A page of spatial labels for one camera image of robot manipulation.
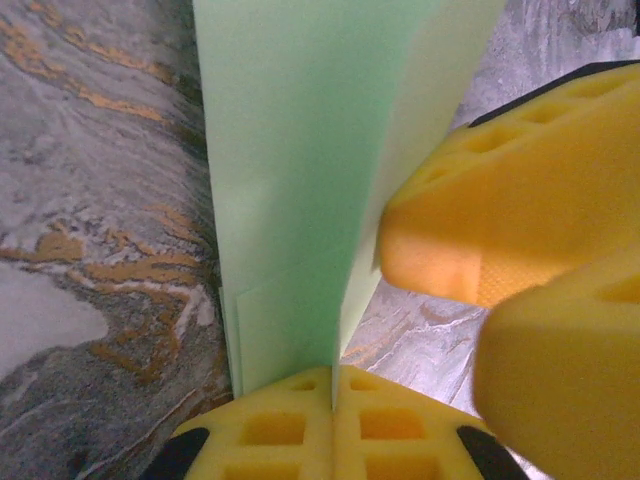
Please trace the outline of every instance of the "light green sheet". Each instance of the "light green sheet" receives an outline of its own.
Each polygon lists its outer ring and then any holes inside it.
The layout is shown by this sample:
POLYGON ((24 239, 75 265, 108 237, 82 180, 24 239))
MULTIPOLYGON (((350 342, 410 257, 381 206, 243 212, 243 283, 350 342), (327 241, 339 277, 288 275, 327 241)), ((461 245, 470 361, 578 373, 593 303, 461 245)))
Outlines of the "light green sheet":
POLYGON ((194 1, 236 396, 336 361, 503 3, 194 1))

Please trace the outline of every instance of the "black rubber edge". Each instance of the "black rubber edge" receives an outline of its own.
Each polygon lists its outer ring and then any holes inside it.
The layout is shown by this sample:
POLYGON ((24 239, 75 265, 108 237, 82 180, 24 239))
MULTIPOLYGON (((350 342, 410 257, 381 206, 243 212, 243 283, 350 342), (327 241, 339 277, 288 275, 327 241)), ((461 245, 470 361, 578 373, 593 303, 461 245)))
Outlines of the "black rubber edge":
POLYGON ((492 435, 468 425, 456 432, 484 480, 529 480, 509 451, 492 435))
POLYGON ((208 437, 206 428, 194 428, 170 439, 139 480, 184 480, 208 437))
POLYGON ((532 92, 527 93, 526 95, 523 95, 522 97, 512 100, 511 102, 501 107, 498 107, 489 113, 485 113, 484 115, 479 116, 469 124, 469 128, 477 127, 478 125, 482 125, 483 123, 486 123, 489 120, 493 120, 494 118, 497 118, 500 115, 503 115, 513 110, 514 108, 519 107, 520 105, 524 105, 525 103, 530 102, 531 100, 533 100, 536 97, 539 97, 540 95, 544 95, 545 93, 550 92, 554 88, 558 88, 564 85, 565 83, 569 83, 573 80, 577 80, 578 78, 587 77, 589 75, 594 75, 596 73, 607 72, 609 70, 614 70, 620 67, 626 67, 628 65, 633 65, 636 63, 640 63, 640 60, 620 60, 616 62, 589 63, 583 67, 578 68, 577 70, 574 70, 571 73, 567 73, 566 75, 560 78, 557 78, 552 82, 547 83, 546 85, 543 85, 542 87, 539 87, 533 90, 532 92))

